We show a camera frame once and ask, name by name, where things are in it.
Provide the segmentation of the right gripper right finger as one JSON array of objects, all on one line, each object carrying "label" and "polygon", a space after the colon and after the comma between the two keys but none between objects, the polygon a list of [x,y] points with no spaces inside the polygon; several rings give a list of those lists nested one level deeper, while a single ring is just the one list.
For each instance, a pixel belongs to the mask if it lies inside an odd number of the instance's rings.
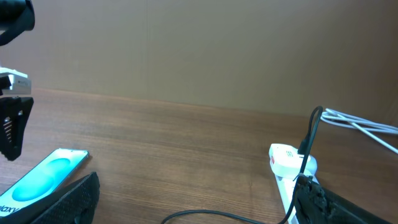
[{"label": "right gripper right finger", "polygon": [[300,174],[294,190],[295,216],[300,224],[389,224],[347,199]]}]

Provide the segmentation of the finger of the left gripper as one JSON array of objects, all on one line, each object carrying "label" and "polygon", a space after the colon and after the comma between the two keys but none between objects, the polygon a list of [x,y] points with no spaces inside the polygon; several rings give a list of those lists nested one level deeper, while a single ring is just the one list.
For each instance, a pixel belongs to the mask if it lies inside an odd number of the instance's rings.
[{"label": "finger of the left gripper", "polygon": [[9,161],[21,155],[24,131],[33,104],[32,97],[1,98],[1,154]]}]

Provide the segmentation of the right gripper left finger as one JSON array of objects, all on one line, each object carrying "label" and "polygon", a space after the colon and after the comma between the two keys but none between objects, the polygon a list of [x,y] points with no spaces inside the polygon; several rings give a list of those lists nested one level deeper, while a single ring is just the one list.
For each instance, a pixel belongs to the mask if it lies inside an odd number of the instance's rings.
[{"label": "right gripper left finger", "polygon": [[1,224],[92,224],[99,196],[99,177],[92,172],[1,218]]}]

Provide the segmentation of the Galaxy smartphone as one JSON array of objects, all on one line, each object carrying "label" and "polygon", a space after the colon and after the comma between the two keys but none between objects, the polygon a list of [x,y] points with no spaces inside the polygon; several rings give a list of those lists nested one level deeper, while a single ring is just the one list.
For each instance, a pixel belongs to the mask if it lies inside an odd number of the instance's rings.
[{"label": "Galaxy smartphone", "polygon": [[6,217],[56,191],[84,163],[90,153],[56,149],[1,195],[1,217]]}]

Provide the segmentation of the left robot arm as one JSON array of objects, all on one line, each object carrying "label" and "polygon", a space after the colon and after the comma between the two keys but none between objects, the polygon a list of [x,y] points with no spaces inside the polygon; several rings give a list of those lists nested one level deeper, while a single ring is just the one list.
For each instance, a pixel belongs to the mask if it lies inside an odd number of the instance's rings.
[{"label": "left robot arm", "polygon": [[[1,0],[1,45],[33,30],[35,12],[31,0]],[[1,67],[1,154],[9,161],[22,152],[22,143],[34,99],[32,82],[25,73]]]}]

